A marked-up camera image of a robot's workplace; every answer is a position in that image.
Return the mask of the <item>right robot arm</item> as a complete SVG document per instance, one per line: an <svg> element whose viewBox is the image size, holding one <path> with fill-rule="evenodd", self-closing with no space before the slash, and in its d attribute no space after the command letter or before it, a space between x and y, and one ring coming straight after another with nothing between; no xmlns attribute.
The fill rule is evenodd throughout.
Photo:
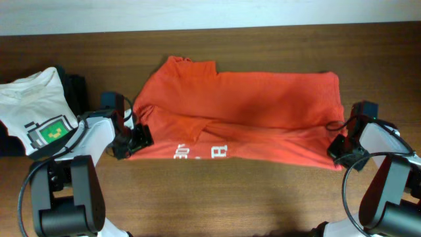
<svg viewBox="0 0 421 237"><path fill-rule="evenodd" d="M374 117L353 116L338 130L328 153L346 171L341 198L347 218L324 222L312 230L313 236L419 236L420 204L403 199L405 192L420 198L420 157L400 137L397 127ZM351 171L361 171L369 160L378 165L356 214L347 201Z"/></svg>

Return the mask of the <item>orange printed t-shirt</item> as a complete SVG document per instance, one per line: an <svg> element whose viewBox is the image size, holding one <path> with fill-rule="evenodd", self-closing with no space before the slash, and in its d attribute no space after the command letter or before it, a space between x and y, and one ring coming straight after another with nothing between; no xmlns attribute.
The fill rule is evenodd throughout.
<svg viewBox="0 0 421 237"><path fill-rule="evenodd" d="M327 149L344 119L332 72L218 72L171 56L134 103L153 144L132 159L242 158L338 171Z"/></svg>

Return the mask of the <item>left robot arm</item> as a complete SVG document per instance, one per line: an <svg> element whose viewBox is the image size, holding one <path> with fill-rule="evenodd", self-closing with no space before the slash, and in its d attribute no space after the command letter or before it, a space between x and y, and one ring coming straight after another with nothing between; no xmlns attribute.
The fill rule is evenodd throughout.
<svg viewBox="0 0 421 237"><path fill-rule="evenodd" d="M52 157L34 163L28 175L34 229L38 236L130 236L106 217L95 166L104 150L117 159L153 145L149 127L127 127L124 113L108 109L85 113L68 143Z"/></svg>

